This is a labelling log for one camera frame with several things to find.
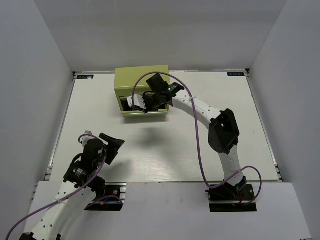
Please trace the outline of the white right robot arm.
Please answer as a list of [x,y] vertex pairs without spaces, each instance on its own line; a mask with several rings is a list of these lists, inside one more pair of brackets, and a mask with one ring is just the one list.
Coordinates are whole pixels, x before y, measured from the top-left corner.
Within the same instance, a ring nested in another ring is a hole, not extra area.
[[215,186],[236,200],[244,193],[247,183],[238,157],[240,131],[230,109],[218,110],[192,95],[190,89],[180,80],[172,84],[164,81],[162,72],[150,72],[146,83],[152,95],[143,95],[144,109],[156,110],[170,105],[194,117],[196,124],[203,124],[208,130],[208,144],[218,153],[223,169],[223,183]]

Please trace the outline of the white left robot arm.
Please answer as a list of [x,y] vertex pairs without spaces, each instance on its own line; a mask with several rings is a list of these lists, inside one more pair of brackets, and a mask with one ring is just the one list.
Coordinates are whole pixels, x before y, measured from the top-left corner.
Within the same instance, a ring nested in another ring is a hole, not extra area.
[[63,240],[85,210],[103,205],[122,208],[121,192],[110,189],[99,173],[113,162],[125,141],[86,131],[78,142],[83,150],[72,159],[54,201],[29,214],[32,217],[45,211],[39,223],[20,239]]

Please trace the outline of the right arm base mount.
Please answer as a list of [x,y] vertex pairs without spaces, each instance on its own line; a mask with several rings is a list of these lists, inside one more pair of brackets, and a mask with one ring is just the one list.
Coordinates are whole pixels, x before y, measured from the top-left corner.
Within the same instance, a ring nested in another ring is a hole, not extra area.
[[211,213],[242,213],[256,212],[257,205],[253,200],[252,184],[246,184],[238,195],[225,191],[224,187],[208,189],[209,210]]

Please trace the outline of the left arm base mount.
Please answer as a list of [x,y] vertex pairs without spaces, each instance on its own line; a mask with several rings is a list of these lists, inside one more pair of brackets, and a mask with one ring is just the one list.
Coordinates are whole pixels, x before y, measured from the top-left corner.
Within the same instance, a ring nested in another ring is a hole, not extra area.
[[103,195],[93,200],[86,208],[92,212],[120,212],[127,192],[126,183],[106,183]]

